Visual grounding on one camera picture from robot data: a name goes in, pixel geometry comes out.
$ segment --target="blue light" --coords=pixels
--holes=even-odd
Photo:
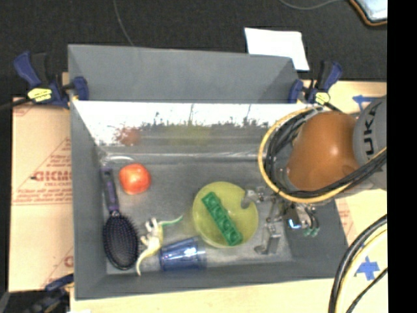
[[[299,228],[301,228],[301,225],[295,225],[294,221],[292,219],[288,220],[288,225],[289,227],[291,227],[293,230],[297,230]]]

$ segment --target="yellow cable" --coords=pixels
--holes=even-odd
[[[344,301],[344,295],[345,295],[345,288],[347,287],[348,281],[354,276],[354,274],[357,272],[359,266],[362,264],[362,262],[365,260],[365,257],[369,255],[369,252],[377,245],[379,244],[383,239],[387,237],[388,230],[385,228],[383,231],[378,233],[372,240],[370,240],[368,243],[362,247],[356,256],[352,259],[351,265],[346,270],[346,274],[343,277],[343,280],[341,281],[338,297],[336,298],[336,307],[335,307],[335,313],[342,312],[343,308],[343,301]]]
[[[319,203],[321,201],[327,200],[328,198],[334,197],[335,195],[339,194],[341,191],[345,190],[346,188],[348,188],[351,185],[350,183],[347,183],[346,185],[340,186],[339,188],[335,188],[335,189],[327,192],[326,194],[323,194],[323,195],[320,195],[320,196],[308,197],[308,198],[300,198],[300,197],[295,197],[295,196],[289,195],[289,194],[285,193],[284,191],[280,190],[270,180],[270,178],[268,177],[268,174],[266,174],[266,171],[265,171],[264,166],[263,166],[263,150],[264,150],[265,145],[266,145],[269,137],[271,136],[271,134],[278,127],[280,127],[283,124],[283,122],[286,122],[290,118],[292,118],[294,116],[297,116],[297,115],[301,115],[302,113],[306,113],[306,112],[308,112],[310,110],[311,110],[311,108],[305,108],[305,109],[297,110],[296,112],[290,113],[290,114],[282,117],[278,121],[276,121],[274,123],[274,125],[272,125],[269,128],[269,130],[266,132],[266,134],[264,135],[264,137],[262,139],[262,142],[261,142],[261,144],[259,146],[258,157],[257,157],[259,171],[261,172],[262,178],[267,183],[267,185],[272,189],[272,191],[274,191],[277,194],[279,194],[282,198],[285,198],[286,200],[289,200],[289,201],[293,201],[295,203]],[[381,149],[378,152],[378,154],[374,156],[374,158],[377,157],[377,156],[379,156],[385,150],[386,150],[386,147],[384,147],[383,149]]]

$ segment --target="green lego brick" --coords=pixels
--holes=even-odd
[[[235,246],[242,242],[243,235],[239,232],[236,224],[230,218],[227,209],[222,205],[219,197],[213,192],[209,192],[201,198],[210,216],[213,218],[218,229],[227,241],[229,246]]]

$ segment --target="black cable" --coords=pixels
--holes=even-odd
[[[120,26],[120,28],[122,29],[122,32],[123,32],[124,37],[126,37],[126,39],[128,40],[128,42],[129,42],[129,44],[130,44],[131,46],[135,46],[135,44],[134,44],[134,43],[132,42],[132,40],[130,39],[130,36],[129,36],[129,34],[127,33],[126,29],[124,28],[123,21],[122,21],[122,19],[121,19],[121,17],[120,17],[120,14],[119,14],[119,9],[117,8],[117,0],[113,0],[113,8],[114,8],[114,10],[115,10],[115,14],[116,14],[117,22],[119,23],[119,26]]]
[[[342,1],[348,1],[348,0],[328,0],[325,1],[324,3],[319,3],[318,5],[313,5],[313,6],[309,6],[309,7],[301,7],[301,6],[296,6],[296,5],[292,5],[284,0],[278,0],[280,3],[282,3],[283,5],[292,8],[292,9],[296,9],[296,10],[313,10],[313,9],[318,9],[321,7],[324,7],[326,5],[330,5],[332,3],[338,3],[338,2],[342,2]]]
[[[345,276],[346,270],[352,259],[356,255],[356,253],[360,250],[361,246],[365,243],[365,241],[375,233],[380,227],[388,223],[388,215],[384,215],[380,217],[377,221],[369,225],[362,233],[353,241],[350,247],[345,252],[339,267],[336,271],[336,275],[334,277],[334,282],[332,286],[332,291],[330,293],[330,300],[328,305],[328,313],[334,313],[336,309],[336,301],[340,291],[341,281]]]
[[[349,306],[349,308],[347,309],[346,313],[352,313],[354,308],[357,306],[357,304],[359,303],[359,301],[363,298],[363,296],[377,283],[379,282],[381,279],[384,278],[384,276],[388,273],[388,267],[385,268],[376,279],[374,279],[372,281],[372,283],[370,285],[368,285],[357,297],[356,299],[351,303],[351,305]]]
[[[30,101],[31,101],[30,98],[21,98],[21,99],[16,100],[16,101],[4,103],[4,104],[0,105],[0,112],[3,111],[3,110],[10,110],[10,109],[12,109],[16,106],[19,106],[20,104],[25,104],[25,103],[28,103]]]

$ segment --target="cardboard sheet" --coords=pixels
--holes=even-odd
[[[9,291],[41,290],[73,271],[69,111],[13,111]]]

